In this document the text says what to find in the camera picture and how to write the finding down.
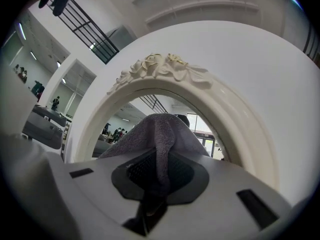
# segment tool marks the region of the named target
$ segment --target ornamental molding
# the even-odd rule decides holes
[[[210,89],[213,85],[213,77],[208,70],[189,65],[179,56],[170,53],[167,56],[158,53],[150,54],[145,59],[138,60],[130,69],[130,71],[121,72],[120,78],[116,79],[116,83],[107,92],[108,95],[133,80],[145,77],[156,79],[159,76],[164,76],[174,79],[176,82],[186,81],[201,89]]]

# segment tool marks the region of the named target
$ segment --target gray towel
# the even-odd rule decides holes
[[[164,192],[170,189],[168,153],[192,153],[209,156],[194,133],[173,114],[146,116],[116,144],[106,150],[99,159],[110,158],[147,148],[156,149],[156,174]]]

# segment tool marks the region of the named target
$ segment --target railing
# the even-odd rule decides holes
[[[52,2],[47,4],[51,10]],[[75,0],[69,0],[59,18],[103,63],[107,64],[119,52]]]
[[[161,113],[168,113],[167,110],[164,108],[164,106],[160,103],[160,101],[157,99],[155,95],[146,95],[143,97],[140,97],[140,99],[148,105],[150,109],[152,109],[154,112],[161,114]]]

